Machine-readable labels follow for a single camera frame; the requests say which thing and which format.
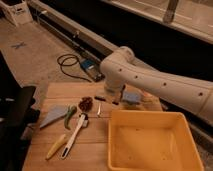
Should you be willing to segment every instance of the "black chair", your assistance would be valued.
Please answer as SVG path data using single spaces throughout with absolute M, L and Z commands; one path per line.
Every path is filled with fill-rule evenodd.
M 35 103 L 35 86 L 20 87 L 0 51 L 0 170 L 21 170 L 30 142 L 20 140 L 28 123 L 37 121 L 40 111 Z

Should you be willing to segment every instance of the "metal bar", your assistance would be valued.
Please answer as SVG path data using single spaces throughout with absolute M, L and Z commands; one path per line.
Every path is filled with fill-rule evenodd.
M 169 1 L 166 13 L 163 17 L 164 23 L 169 24 L 173 21 L 178 2 L 179 2 L 179 0 L 170 0 Z

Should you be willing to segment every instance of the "wooden table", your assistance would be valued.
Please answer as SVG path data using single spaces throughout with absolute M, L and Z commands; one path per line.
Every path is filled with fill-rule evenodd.
M 73 171 L 107 171 L 107 141 L 108 119 L 113 109 L 124 109 L 124 105 L 113 105 L 102 102 L 101 117 L 96 116 L 99 102 L 93 101 L 93 108 L 89 112 L 89 125 L 83 128 L 65 160 L 60 159 L 61 148 L 49 161 L 45 156 L 61 134 L 72 135 L 80 114 L 75 114 L 71 121 L 71 130 L 64 128 L 64 120 L 40 130 L 38 127 L 47 112 L 55 105 L 78 105 L 83 96 L 91 96 L 103 89 L 103 83 L 51 83 L 41 109 L 41 116 L 35 134 L 25 159 L 23 170 L 48 171 L 48 170 L 73 170 Z M 158 98 L 153 97 L 149 102 L 142 102 L 140 110 L 161 110 Z

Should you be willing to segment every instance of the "red food item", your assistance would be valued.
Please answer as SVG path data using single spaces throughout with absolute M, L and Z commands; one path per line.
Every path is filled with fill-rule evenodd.
M 78 107 L 86 112 L 92 109 L 92 97 L 83 97 L 82 100 L 79 102 Z

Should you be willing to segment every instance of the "peeler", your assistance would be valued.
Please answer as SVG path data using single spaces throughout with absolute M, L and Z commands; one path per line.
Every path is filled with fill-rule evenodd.
M 80 115 L 80 119 L 78 121 L 78 124 L 75 128 L 75 131 L 73 132 L 72 136 L 70 137 L 69 141 L 67 142 L 62 154 L 61 154 L 61 159 L 65 159 L 70 151 L 70 149 L 72 148 L 72 145 L 75 141 L 75 138 L 79 132 L 79 130 L 82 128 L 82 127 L 87 127 L 88 125 L 88 116 L 86 113 L 81 113 Z

